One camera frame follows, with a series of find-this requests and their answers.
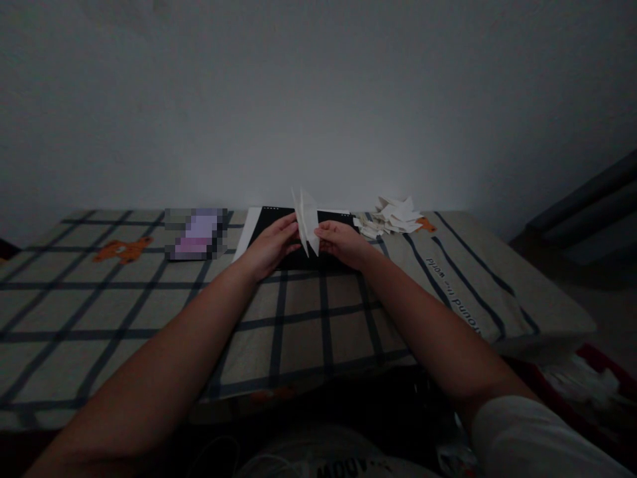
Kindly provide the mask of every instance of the paper scraps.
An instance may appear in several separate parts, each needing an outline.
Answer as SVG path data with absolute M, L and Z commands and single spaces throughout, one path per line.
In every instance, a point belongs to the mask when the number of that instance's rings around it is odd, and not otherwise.
M 362 227 L 360 233 L 371 239 L 381 236 L 386 232 L 406 232 L 411 233 L 422 227 L 417 222 L 423 215 L 414 211 L 411 196 L 400 201 L 380 196 L 380 207 L 376 207 L 376 212 L 372 213 L 372 219 L 361 216 Z

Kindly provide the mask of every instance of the orange bear print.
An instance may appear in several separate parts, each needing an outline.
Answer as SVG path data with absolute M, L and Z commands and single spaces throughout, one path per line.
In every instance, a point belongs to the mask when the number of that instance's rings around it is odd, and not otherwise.
M 97 256 L 93 258 L 93 262 L 102 262 L 105 259 L 118 257 L 121 259 L 120 264 L 130 264 L 141 256 L 141 252 L 153 241 L 153 238 L 145 237 L 137 242 L 122 242 L 113 240 L 106 244 Z
M 420 226 L 420 228 L 417 229 L 418 231 L 420 231 L 421 229 L 427 229 L 429 232 L 436 232 L 438 230 L 435 226 L 431 225 L 431 223 L 429 222 L 429 219 L 427 218 L 420 218 L 416 222 L 418 224 L 422 224 L 422 226 Z

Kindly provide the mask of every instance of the white shirt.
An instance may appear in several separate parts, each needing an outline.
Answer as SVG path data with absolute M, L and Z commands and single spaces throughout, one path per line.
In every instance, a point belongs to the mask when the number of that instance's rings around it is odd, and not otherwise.
M 472 424 L 473 450 L 487 478 L 632 477 L 613 458 L 572 430 L 546 406 L 519 396 L 485 404 Z M 240 477 L 376 478 L 438 475 L 383 455 L 353 430 L 297 430 L 240 470 Z

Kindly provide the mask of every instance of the person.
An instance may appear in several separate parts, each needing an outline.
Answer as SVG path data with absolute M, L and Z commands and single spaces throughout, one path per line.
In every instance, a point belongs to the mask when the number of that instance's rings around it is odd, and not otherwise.
M 238 261 L 130 357 L 27 476 L 139 473 L 143 457 L 184 420 L 257 283 L 301 247 L 295 219 L 290 214 L 265 229 Z M 354 229 L 327 221 L 315 233 L 322 253 L 364 275 L 414 357 L 457 409 L 486 476 L 632 476 L 549 411 L 486 341 Z M 353 430 L 328 425 L 301 426 L 238 474 L 434 476 L 414 463 L 383 456 Z

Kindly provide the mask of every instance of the table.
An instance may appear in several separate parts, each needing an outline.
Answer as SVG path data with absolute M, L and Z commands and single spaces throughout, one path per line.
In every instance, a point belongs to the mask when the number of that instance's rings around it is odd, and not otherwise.
M 463 212 L 425 212 L 436 231 L 370 241 L 500 350 L 578 345 L 591 318 Z M 232 262 L 246 211 L 230 211 L 225 254 L 167 262 L 159 210 L 78 211 L 0 268 L 0 430 L 60 428 Z M 94 262 L 112 240 L 153 241 L 138 260 Z M 257 287 L 199 404 L 303 380 L 415 363 L 360 274 L 275 272 Z

